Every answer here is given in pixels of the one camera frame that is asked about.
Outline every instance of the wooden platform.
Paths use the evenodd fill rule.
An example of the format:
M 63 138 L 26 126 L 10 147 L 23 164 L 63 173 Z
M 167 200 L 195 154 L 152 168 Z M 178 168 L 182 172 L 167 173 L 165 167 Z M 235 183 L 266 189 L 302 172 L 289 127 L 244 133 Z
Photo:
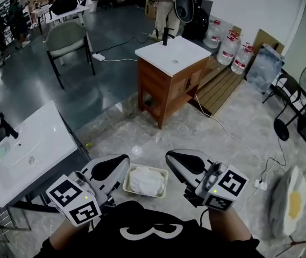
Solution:
M 233 73 L 230 66 L 221 65 L 213 56 L 208 61 L 207 71 L 208 74 L 200 82 L 197 96 L 204 112 L 212 115 L 234 92 L 245 75 Z M 192 104 L 199 107 L 196 97 Z

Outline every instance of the black backpack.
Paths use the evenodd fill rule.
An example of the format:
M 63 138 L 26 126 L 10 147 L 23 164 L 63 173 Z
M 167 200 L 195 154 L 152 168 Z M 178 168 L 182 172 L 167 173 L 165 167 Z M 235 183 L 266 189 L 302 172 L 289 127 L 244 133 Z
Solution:
M 61 15 L 68 11 L 75 10 L 78 1 L 81 0 L 56 0 L 50 7 L 50 11 L 56 15 Z

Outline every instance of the black faucet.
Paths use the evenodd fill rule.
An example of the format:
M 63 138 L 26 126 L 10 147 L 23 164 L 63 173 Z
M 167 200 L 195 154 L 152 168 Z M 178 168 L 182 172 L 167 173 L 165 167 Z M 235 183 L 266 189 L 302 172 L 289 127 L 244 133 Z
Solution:
M 4 115 L 2 113 L 0 113 L 0 120 L 1 120 L 1 126 L 4 128 L 5 132 L 6 132 L 6 136 L 9 137 L 9 135 L 11 135 L 13 138 L 18 138 L 19 133 L 16 132 L 12 126 L 10 126 L 8 124 L 7 121 L 4 120 Z
M 163 30 L 163 37 L 162 37 L 162 41 L 163 41 L 163 45 L 167 46 L 167 41 L 168 41 L 168 37 L 172 37 L 173 39 L 175 38 L 175 36 L 169 34 L 169 30 L 174 31 L 173 28 L 169 28 L 169 27 L 165 27 L 165 29 Z

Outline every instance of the black shirt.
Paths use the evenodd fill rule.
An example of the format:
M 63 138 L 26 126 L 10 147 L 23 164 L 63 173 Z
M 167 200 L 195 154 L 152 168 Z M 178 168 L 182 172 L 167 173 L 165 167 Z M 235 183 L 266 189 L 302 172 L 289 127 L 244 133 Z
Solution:
M 136 202 L 118 205 L 95 229 L 79 237 L 68 250 L 43 243 L 41 257 L 99 257 L 104 255 L 174 257 L 263 257 L 257 239 L 226 241 L 220 234 L 200 227 L 196 220 L 182 221 L 172 215 L 144 209 Z

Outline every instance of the white sink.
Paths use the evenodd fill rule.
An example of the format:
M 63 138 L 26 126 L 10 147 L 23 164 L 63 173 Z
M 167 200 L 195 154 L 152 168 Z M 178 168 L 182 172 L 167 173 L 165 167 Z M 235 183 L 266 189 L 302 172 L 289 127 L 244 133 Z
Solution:
M 137 49 L 135 54 L 169 76 L 211 56 L 209 51 L 181 36 L 168 39 L 167 46 L 161 41 Z
M 8 150 L 0 158 L 0 207 L 77 150 L 53 101 L 15 130 L 17 139 L 9 136 L 0 142 L 0 150 Z

